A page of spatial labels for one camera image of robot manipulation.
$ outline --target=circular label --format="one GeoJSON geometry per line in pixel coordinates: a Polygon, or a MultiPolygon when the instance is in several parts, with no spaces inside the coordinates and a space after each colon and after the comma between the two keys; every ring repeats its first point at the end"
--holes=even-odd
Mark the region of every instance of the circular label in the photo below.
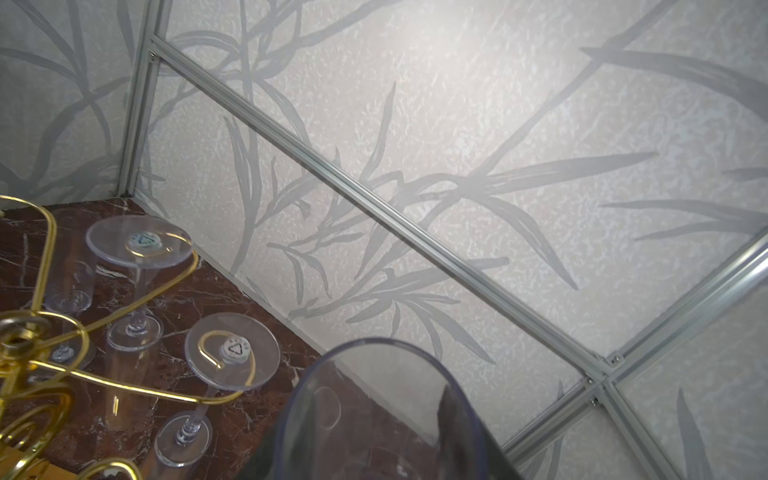
{"type": "Polygon", "coordinates": [[[140,232],[131,235],[128,245],[131,249],[142,253],[154,252],[163,248],[163,240],[156,233],[140,232]]]}
{"type": "Polygon", "coordinates": [[[245,363],[250,357],[250,343],[242,336],[232,335],[219,349],[225,363],[245,363]]]}

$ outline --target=clear plastic cup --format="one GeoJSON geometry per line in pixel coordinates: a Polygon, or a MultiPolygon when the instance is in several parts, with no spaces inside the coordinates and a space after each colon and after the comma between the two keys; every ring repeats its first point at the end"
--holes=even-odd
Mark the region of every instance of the clear plastic cup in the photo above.
{"type": "Polygon", "coordinates": [[[291,395],[276,480],[486,480],[480,422],[456,381],[393,339],[339,346],[291,395]]]}
{"type": "MultiPolygon", "coordinates": [[[[91,306],[96,280],[96,255],[85,242],[85,233],[101,220],[97,214],[79,208],[54,210],[58,226],[51,271],[45,286],[45,308],[70,316],[77,316],[91,306]]],[[[62,332],[69,331],[69,324],[62,325],[62,332]]],[[[52,352],[51,359],[67,363],[77,353],[78,339],[62,342],[52,352]]],[[[94,357],[91,349],[80,367],[85,367],[94,357]]]]}

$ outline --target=gold wire holder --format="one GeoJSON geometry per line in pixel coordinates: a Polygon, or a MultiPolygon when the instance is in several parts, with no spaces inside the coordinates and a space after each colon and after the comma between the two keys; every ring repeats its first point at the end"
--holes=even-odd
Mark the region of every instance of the gold wire holder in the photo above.
{"type": "MultiPolygon", "coordinates": [[[[83,379],[86,382],[122,389],[138,395],[203,405],[221,405],[231,402],[243,394],[243,392],[234,392],[219,397],[183,395],[139,385],[131,385],[130,383],[115,382],[102,376],[78,370],[77,367],[80,365],[85,353],[88,351],[88,345],[91,341],[90,332],[100,329],[110,322],[127,315],[136,310],[139,306],[152,300],[154,297],[165,293],[171,287],[177,285],[181,280],[187,278],[196,270],[200,258],[197,255],[197,252],[192,250],[192,262],[183,272],[176,275],[173,279],[160,285],[140,299],[135,300],[130,305],[115,310],[110,315],[93,323],[83,325],[70,316],[56,312],[48,312],[42,309],[45,285],[48,282],[48,272],[51,269],[56,242],[57,226],[53,215],[51,215],[51,212],[45,208],[28,200],[10,197],[8,195],[0,195],[0,199],[13,200],[35,208],[45,217],[45,221],[48,225],[48,230],[45,236],[45,245],[43,246],[43,252],[40,259],[40,270],[38,271],[38,278],[35,282],[35,291],[32,294],[30,308],[28,310],[9,310],[0,313],[0,378],[3,378],[3,383],[0,386],[0,419],[5,413],[8,402],[12,400],[45,397],[55,401],[55,403],[47,403],[43,406],[29,410],[0,431],[0,457],[5,454],[5,450],[9,446],[17,449],[26,447],[22,450],[22,457],[15,463],[10,471],[2,473],[2,478],[0,478],[0,480],[17,480],[22,478],[32,480],[33,478],[40,478],[48,465],[50,465],[45,460],[38,458],[38,456],[64,425],[72,407],[72,391],[66,383],[62,382],[64,377],[71,376],[83,379]],[[49,319],[58,319],[69,322],[74,327],[74,330],[69,333],[54,336],[50,339],[42,339],[43,335],[48,331],[49,319]],[[51,347],[64,342],[65,340],[75,338],[76,336],[80,337],[82,346],[79,354],[68,366],[61,366],[47,361],[51,347]],[[55,374],[44,382],[28,386],[26,383],[28,373],[37,368],[48,369],[55,372],[55,374]],[[48,421],[42,428],[40,428],[38,423],[32,420],[34,417],[41,415],[48,416],[48,421]],[[37,438],[33,438],[36,430],[40,430],[40,433],[37,438]]],[[[189,240],[181,237],[178,238],[191,245],[189,240]]],[[[210,356],[202,346],[200,347],[201,353],[203,353],[209,361],[213,361],[214,364],[217,363],[217,360],[210,356]]],[[[253,352],[250,356],[252,369],[251,377],[253,377],[256,371],[253,352]]],[[[130,460],[122,458],[106,458],[99,462],[95,462],[80,472],[78,479],[90,478],[92,475],[103,472],[108,468],[120,469],[128,474],[131,480],[142,479],[136,464],[130,460]]]]}

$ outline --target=clear plastic wine glass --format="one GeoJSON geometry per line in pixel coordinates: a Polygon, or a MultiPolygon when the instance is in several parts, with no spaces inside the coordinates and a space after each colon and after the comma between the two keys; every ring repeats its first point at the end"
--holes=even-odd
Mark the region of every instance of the clear plastic wine glass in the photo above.
{"type": "MultiPolygon", "coordinates": [[[[85,233],[101,220],[98,214],[80,208],[62,208],[53,211],[58,226],[51,271],[45,286],[45,309],[77,316],[91,306],[96,279],[96,255],[88,249],[85,233]]],[[[62,326],[68,332],[69,324],[62,326]]],[[[79,339],[58,344],[51,360],[68,364],[80,349],[79,339]]],[[[95,357],[93,345],[80,363],[86,367],[95,357]]]]}
{"type": "MultiPolygon", "coordinates": [[[[205,396],[219,390],[256,389],[280,365],[274,335],[258,320],[239,313],[214,313],[201,319],[187,333],[184,352],[194,374],[208,384],[205,396]]],[[[207,405],[200,404],[163,424],[141,466],[145,480],[190,477],[213,437],[207,410],[207,405]]]]}
{"type": "MultiPolygon", "coordinates": [[[[134,300],[147,293],[157,273],[178,265],[192,254],[190,236],[161,218],[123,215],[95,223],[86,235],[88,246],[102,260],[131,271],[134,300]]],[[[151,382],[163,324],[146,306],[116,320],[107,332],[107,370],[118,382],[151,382]]],[[[149,401],[119,389],[110,389],[105,422],[110,430],[125,430],[133,418],[148,409],[149,401]]]]}

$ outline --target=wallpaper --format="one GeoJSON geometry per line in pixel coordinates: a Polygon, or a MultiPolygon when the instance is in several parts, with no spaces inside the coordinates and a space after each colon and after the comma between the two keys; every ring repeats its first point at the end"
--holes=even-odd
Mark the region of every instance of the wallpaper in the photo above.
{"type": "Polygon", "coordinates": [[[196,0],[167,36],[463,257],[514,259],[489,273],[607,355],[768,224],[766,15],[196,0]]]}
{"type": "Polygon", "coordinates": [[[518,467],[523,480],[646,480],[611,417],[597,408],[518,467]]]}
{"type": "MultiPolygon", "coordinates": [[[[555,400],[558,383],[579,381],[391,234],[357,275],[374,221],[167,67],[161,74],[136,198],[320,348],[366,336],[420,346],[449,368],[501,442],[555,400]],[[174,104],[180,91],[189,95],[174,104]]],[[[508,261],[472,259],[484,271],[508,261]]]]}
{"type": "Polygon", "coordinates": [[[114,195],[144,0],[0,2],[0,192],[114,195]]]}
{"type": "Polygon", "coordinates": [[[624,395],[688,480],[768,472],[768,283],[633,379],[624,395]]]}
{"type": "MultiPolygon", "coordinates": [[[[190,0],[168,41],[586,347],[768,225],[760,0],[190,0]]],[[[164,69],[137,197],[323,347],[440,358],[504,441],[578,373],[164,69]]]]}

